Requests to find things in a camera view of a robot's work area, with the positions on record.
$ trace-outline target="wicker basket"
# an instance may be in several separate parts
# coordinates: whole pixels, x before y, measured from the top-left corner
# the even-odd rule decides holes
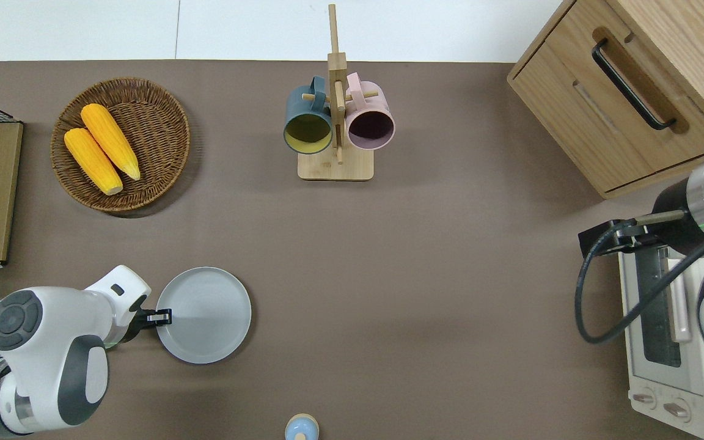
[[[137,156],[141,178],[119,172],[123,190],[106,196],[72,158],[64,133],[83,127],[81,109],[89,103],[106,106]],[[51,164],[59,183],[75,200],[103,212],[142,208],[162,196],[184,170],[189,154],[189,123],[181,104],[151,81],[114,78],[90,87],[64,108],[51,137]]]

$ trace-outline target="black handle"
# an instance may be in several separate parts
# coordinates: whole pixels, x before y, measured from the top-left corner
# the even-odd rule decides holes
[[[649,109],[647,108],[647,106],[645,106],[645,103],[642,102],[640,97],[638,97],[637,94],[634,93],[632,87],[629,87],[629,84],[627,84],[626,81],[621,78],[621,75],[618,75],[618,72],[615,71],[614,67],[612,67],[612,65],[607,61],[607,59],[604,58],[604,55],[601,54],[601,48],[606,43],[607,39],[603,38],[600,42],[597,43],[597,45],[594,46],[594,50],[592,50],[592,58],[596,62],[597,66],[599,66],[601,71],[604,72],[605,75],[607,75],[607,78],[612,81],[618,91],[621,92],[623,97],[629,101],[629,104],[634,107],[635,111],[637,111],[637,113],[643,118],[643,120],[645,120],[645,123],[647,123],[649,127],[653,128],[654,130],[663,130],[673,125],[673,123],[675,123],[675,118],[670,119],[667,122],[660,122],[660,120],[656,119],[656,116],[654,116],[653,113],[649,111]]]

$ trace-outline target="brown table surface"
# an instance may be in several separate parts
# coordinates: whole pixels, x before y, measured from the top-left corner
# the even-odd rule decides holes
[[[650,211],[657,185],[601,200],[505,81],[511,64],[350,62],[397,129],[366,183],[302,181],[282,140],[288,92],[324,62],[0,62],[0,108],[26,123],[0,298],[82,288],[118,264],[153,288],[215,266],[254,306],[211,365],[155,331],[109,353],[100,409],[34,438],[283,438],[308,412],[324,440],[691,438],[629,406],[623,338],[573,321],[576,234]],[[50,163],[53,125],[97,81],[148,78],[192,125],[185,172],[129,218],[77,203]],[[595,263],[592,329],[621,315],[617,260]]]

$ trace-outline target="gray plate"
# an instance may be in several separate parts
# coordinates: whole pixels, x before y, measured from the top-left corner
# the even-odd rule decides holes
[[[249,332],[252,317],[243,284],[213,267],[192,268],[173,278],[156,307],[173,310],[173,323],[156,329],[162,345],[190,363],[230,356]]]

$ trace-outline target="yellow corn cob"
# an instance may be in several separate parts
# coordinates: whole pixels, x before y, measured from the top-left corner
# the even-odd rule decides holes
[[[81,165],[83,172],[103,193],[111,196],[121,192],[123,189],[121,178],[89,130],[73,128],[64,133],[64,145],[72,153],[75,161]]]
[[[87,104],[81,110],[81,118],[110,161],[129,177],[140,180],[138,159],[108,109]]]

